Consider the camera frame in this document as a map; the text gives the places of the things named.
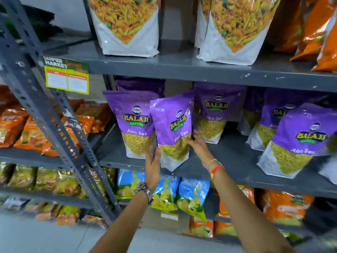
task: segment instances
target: person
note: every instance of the person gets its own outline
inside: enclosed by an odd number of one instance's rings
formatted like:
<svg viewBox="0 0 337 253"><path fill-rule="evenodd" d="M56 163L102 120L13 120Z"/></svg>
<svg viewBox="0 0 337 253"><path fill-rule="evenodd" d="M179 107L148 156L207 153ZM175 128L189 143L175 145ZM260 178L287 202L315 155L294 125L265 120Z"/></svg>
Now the person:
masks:
<svg viewBox="0 0 337 253"><path fill-rule="evenodd" d="M194 130L193 137L194 140L187 137L185 139L194 149L203 166L210 173L221 166L208 150L202 134ZM152 151L148 149L145 164L145 184L153 193L160 179L161 150L157 148L154 158L151 153ZM277 228L234 183L225 169L216 169L213 182L227 208L242 248L247 253L295 252ZM148 204L149 199L144 191L136 193L124 211L89 253L126 253Z"/></svg>

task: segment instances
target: white floor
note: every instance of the white floor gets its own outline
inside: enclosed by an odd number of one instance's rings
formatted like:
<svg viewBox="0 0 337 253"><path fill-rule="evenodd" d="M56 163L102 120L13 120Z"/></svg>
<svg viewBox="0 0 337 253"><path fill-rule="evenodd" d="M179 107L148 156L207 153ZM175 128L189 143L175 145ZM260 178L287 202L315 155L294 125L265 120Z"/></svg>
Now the white floor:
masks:
<svg viewBox="0 0 337 253"><path fill-rule="evenodd" d="M58 227L27 217L0 213L0 252L6 253L87 253L105 230L84 226ZM151 229L139 229L128 253L242 253L228 245Z"/></svg>

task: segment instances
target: perforated metal upright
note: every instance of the perforated metal upright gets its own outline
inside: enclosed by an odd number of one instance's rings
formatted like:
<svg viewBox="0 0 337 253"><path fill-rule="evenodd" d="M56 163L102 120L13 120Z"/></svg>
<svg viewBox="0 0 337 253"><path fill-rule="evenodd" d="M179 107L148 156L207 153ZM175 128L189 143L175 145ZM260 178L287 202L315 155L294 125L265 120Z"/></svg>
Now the perforated metal upright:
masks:
<svg viewBox="0 0 337 253"><path fill-rule="evenodd" d="M43 55L40 41L28 20L27 14L19 0L0 0L5 7L9 19L15 25L20 37L25 43L25 52L28 52L36 67L44 77L44 69L41 57ZM116 211L121 211L113 191L109 185L106 174L99 165L95 154L81 129L72 108L69 105L65 93L61 90L50 89L51 93L59 103L64 116L67 117L75 135L80 142L84 154L80 155L69 134L66 132L60 118L51 107L48 97L45 95L40 83L36 79L29 66L22 46L19 46L11 36L5 26L5 21L0 16L0 75L6 84L19 99L21 104L33 116L38 127L46 134L48 140L52 142L55 150L60 155L65 165L74 171L81 187L87 192L89 199L93 202L108 225L116 219L112 208L105 201L101 191L94 181L86 163L89 161L100 177L104 189L107 192Z"/></svg>

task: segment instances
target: silver wristwatch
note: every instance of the silver wristwatch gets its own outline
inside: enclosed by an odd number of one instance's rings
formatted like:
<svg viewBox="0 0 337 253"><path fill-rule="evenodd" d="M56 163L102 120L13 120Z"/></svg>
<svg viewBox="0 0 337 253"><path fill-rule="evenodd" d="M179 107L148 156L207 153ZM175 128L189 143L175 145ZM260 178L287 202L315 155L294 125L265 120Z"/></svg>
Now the silver wristwatch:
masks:
<svg viewBox="0 0 337 253"><path fill-rule="evenodd" d="M143 191L146 193L148 199L149 199L149 205L153 202L153 194L151 194L150 189L146 186L146 184L144 182L140 182L138 184L138 187L136 188L136 190L134 191L134 194L138 193L139 191Z"/></svg>

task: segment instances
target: red bracelet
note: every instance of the red bracelet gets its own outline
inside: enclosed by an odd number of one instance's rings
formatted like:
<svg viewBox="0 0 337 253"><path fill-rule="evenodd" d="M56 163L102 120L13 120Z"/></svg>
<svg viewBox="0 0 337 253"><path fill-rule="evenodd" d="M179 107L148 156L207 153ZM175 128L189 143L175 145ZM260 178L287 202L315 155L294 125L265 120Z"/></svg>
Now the red bracelet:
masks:
<svg viewBox="0 0 337 253"><path fill-rule="evenodd" d="M221 166L217 166L217 167L215 167L215 168L211 171L211 179L212 179L212 181L213 181L213 179L214 179L215 173L216 173L219 169L225 170L225 167L222 166L222 165L221 165Z"/></svg>

